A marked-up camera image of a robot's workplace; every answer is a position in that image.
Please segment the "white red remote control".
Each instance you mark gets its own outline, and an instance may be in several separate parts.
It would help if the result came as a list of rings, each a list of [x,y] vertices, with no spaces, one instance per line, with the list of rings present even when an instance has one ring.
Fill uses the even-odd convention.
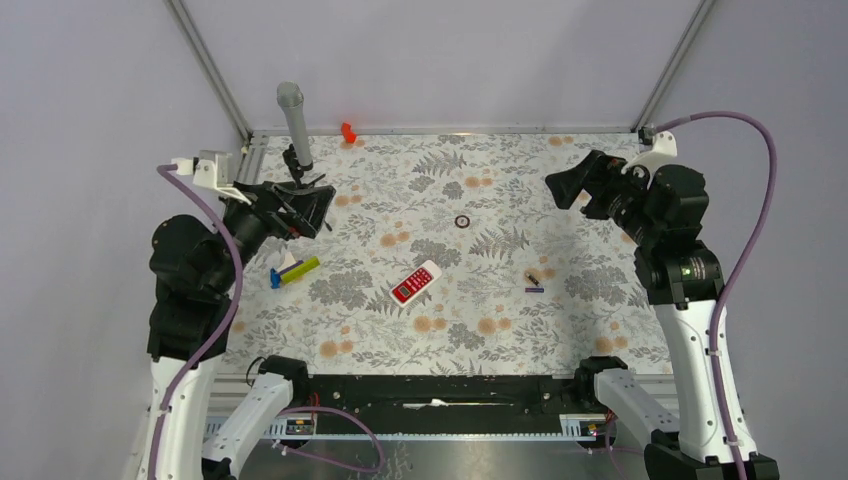
[[[443,275],[442,269],[427,260],[389,291],[390,298],[401,308],[416,300]]]

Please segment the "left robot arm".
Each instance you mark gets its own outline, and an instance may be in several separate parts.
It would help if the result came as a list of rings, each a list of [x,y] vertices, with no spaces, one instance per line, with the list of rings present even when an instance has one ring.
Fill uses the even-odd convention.
[[[256,392],[221,430],[205,433],[245,266],[269,238],[315,238],[336,194],[330,185],[293,182],[237,187],[247,200],[224,200],[223,214],[213,218],[222,232],[177,215],[153,234],[156,303],[147,344],[153,389],[139,479],[235,479],[277,413],[309,401],[305,363],[272,356],[260,369]]]

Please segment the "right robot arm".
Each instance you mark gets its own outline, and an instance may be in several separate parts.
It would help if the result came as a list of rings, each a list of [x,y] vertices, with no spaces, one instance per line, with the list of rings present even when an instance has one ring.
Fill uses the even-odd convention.
[[[587,194],[582,214],[614,222],[635,243],[634,266],[664,334],[678,410],[667,411],[618,359],[580,363],[573,386],[583,410],[605,407],[643,451],[652,479],[776,479],[747,427],[726,349],[730,284],[699,239],[709,204],[701,173],[682,165],[655,171],[601,151],[545,179],[566,210]]]

